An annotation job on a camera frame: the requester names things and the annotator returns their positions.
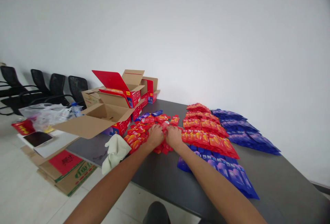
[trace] plastic bag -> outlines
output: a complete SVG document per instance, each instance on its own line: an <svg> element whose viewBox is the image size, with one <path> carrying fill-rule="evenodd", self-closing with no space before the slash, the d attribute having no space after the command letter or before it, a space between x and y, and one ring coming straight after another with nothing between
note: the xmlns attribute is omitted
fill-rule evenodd
<svg viewBox="0 0 330 224"><path fill-rule="evenodd" d="M49 133L54 130L53 125L74 117L71 108L62 104L37 104L26 107L23 111L26 117L32 120L36 131Z"/></svg>

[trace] forearm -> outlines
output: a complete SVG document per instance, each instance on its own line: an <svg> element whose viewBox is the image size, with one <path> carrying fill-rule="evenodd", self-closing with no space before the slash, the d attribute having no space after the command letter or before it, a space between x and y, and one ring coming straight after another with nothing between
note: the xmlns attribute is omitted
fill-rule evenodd
<svg viewBox="0 0 330 224"><path fill-rule="evenodd" d="M78 204L65 223L101 223L152 150L153 147L145 143L113 168Z"/></svg>
<svg viewBox="0 0 330 224"><path fill-rule="evenodd" d="M227 223L266 223L258 210L234 185L184 143L175 150L187 163L206 195Z"/></svg>

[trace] black office chair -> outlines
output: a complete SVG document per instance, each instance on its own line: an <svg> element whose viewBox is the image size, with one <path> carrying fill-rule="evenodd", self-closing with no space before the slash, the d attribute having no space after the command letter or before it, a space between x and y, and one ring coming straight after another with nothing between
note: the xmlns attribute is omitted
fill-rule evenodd
<svg viewBox="0 0 330 224"><path fill-rule="evenodd" d="M1 83L5 83L5 85L1 85L0 87L10 87L9 89L0 90L0 98L19 95L22 92L26 92L27 89L25 87L28 86L35 87L33 85L23 86L19 82L15 68L13 67L0 66L0 70L3 78L5 79L5 81L0 81Z"/></svg>
<svg viewBox="0 0 330 224"><path fill-rule="evenodd" d="M17 97L6 98L1 100L1 102L7 105L7 107L10 107L13 110L13 112L9 114L0 113L0 115L11 115L13 113L15 113L16 115L21 115L19 111L20 108L24 108L38 103L47 102L52 104L63 104L64 106L69 105L69 102L64 98L64 96L71 96L71 95L63 94L63 88L66 78L64 75L55 74L55 73L51 75L51 79L49 82L50 90L47 89L44 81L42 80L43 76L41 71L33 70L32 77L35 84L38 85L38 87L40 87L41 89L33 90L33 91L25 91ZM58 97L58 98L47 101L47 99L51 97Z"/></svg>
<svg viewBox="0 0 330 224"><path fill-rule="evenodd" d="M82 91L88 90L87 80L77 76L69 76L70 92L78 105L86 106Z"/></svg>

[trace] smartphone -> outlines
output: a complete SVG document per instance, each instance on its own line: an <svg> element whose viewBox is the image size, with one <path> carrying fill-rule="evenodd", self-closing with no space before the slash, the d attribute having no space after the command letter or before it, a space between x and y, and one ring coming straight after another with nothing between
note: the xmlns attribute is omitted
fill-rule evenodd
<svg viewBox="0 0 330 224"><path fill-rule="evenodd" d="M53 137L51 135L40 131L24 136L24 139L27 140L27 142L30 143L33 147L37 147L45 142L48 142L52 138Z"/></svg>

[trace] hand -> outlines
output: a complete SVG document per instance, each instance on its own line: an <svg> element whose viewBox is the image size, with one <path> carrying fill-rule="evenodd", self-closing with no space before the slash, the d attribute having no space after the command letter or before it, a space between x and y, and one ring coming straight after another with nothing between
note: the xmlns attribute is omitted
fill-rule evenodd
<svg viewBox="0 0 330 224"><path fill-rule="evenodd" d="M149 129L149 138L146 144L149 144L152 147L152 150L154 150L156 147L158 147L161 144L163 140L164 140L164 133L162 132L162 127L160 125L154 124Z"/></svg>
<svg viewBox="0 0 330 224"><path fill-rule="evenodd" d="M181 137L181 130L178 129L178 127L174 126L168 126L167 127L167 135L166 135L166 142L174 149L177 150L177 148L184 144L182 142Z"/></svg>

